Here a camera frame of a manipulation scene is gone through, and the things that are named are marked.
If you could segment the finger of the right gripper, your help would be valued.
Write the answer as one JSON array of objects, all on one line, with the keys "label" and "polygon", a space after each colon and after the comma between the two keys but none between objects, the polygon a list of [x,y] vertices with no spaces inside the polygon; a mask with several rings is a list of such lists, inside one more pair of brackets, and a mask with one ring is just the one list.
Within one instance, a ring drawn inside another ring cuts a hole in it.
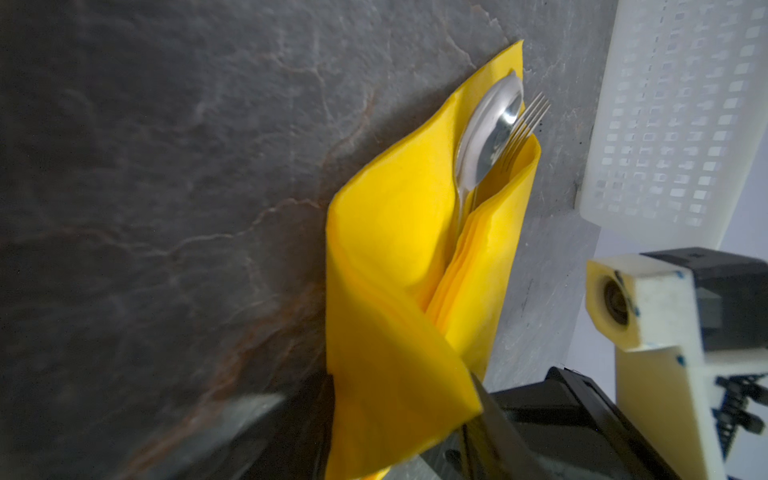
[{"label": "finger of the right gripper", "polygon": [[[596,383],[580,373],[552,367],[538,383],[488,393],[548,479],[678,476]],[[465,479],[459,455],[461,426],[421,455],[440,479]]]}]

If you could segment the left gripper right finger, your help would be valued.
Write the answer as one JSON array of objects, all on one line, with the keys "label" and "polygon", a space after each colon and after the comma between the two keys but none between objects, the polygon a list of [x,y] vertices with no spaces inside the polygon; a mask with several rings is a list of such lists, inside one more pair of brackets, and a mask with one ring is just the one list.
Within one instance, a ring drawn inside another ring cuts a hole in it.
[{"label": "left gripper right finger", "polygon": [[548,472],[535,458],[502,409],[471,375],[482,405],[477,417],[459,430],[461,473],[465,479],[548,479]]}]

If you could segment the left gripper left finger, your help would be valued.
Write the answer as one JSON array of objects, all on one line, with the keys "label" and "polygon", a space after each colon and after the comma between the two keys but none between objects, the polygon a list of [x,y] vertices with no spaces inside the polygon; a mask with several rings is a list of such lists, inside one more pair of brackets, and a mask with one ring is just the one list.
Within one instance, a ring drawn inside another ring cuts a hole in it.
[{"label": "left gripper left finger", "polygon": [[323,479],[331,446],[333,377],[319,372],[293,396],[266,447],[243,479]]}]

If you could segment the yellow paper napkin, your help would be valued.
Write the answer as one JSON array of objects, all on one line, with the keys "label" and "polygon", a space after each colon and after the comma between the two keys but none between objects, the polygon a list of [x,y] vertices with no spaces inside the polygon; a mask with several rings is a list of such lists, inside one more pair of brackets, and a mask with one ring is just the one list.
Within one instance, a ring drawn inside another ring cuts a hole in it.
[{"label": "yellow paper napkin", "polygon": [[489,365],[541,147],[477,192],[454,226],[454,156],[481,97],[523,70],[515,43],[334,196],[326,224],[326,351],[335,389],[329,479],[378,479],[483,408]]}]

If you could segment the silver spoon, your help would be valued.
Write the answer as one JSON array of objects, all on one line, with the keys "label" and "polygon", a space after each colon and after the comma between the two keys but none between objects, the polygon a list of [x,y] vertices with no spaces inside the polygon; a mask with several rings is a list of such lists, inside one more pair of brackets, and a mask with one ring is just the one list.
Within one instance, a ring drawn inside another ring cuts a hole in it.
[{"label": "silver spoon", "polygon": [[458,224],[467,199],[490,172],[509,142],[523,106],[522,80],[512,71],[497,81],[473,111],[456,155]]}]

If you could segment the silver fork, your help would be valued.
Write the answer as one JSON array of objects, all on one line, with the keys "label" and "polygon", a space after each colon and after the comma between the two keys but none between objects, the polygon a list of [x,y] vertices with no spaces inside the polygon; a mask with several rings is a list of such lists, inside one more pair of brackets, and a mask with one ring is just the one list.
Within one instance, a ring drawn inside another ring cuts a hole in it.
[{"label": "silver fork", "polygon": [[510,141],[502,153],[500,169],[503,173],[510,173],[512,171],[518,154],[549,109],[549,100],[543,92],[539,92],[518,118]]}]

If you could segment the white perforated plastic basket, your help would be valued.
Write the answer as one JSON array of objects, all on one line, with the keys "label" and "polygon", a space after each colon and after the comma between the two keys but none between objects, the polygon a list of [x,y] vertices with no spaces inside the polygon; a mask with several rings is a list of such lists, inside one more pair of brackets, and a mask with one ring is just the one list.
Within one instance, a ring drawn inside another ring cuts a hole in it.
[{"label": "white perforated plastic basket", "polygon": [[763,1],[621,1],[578,195],[651,250],[720,246],[767,126]]}]

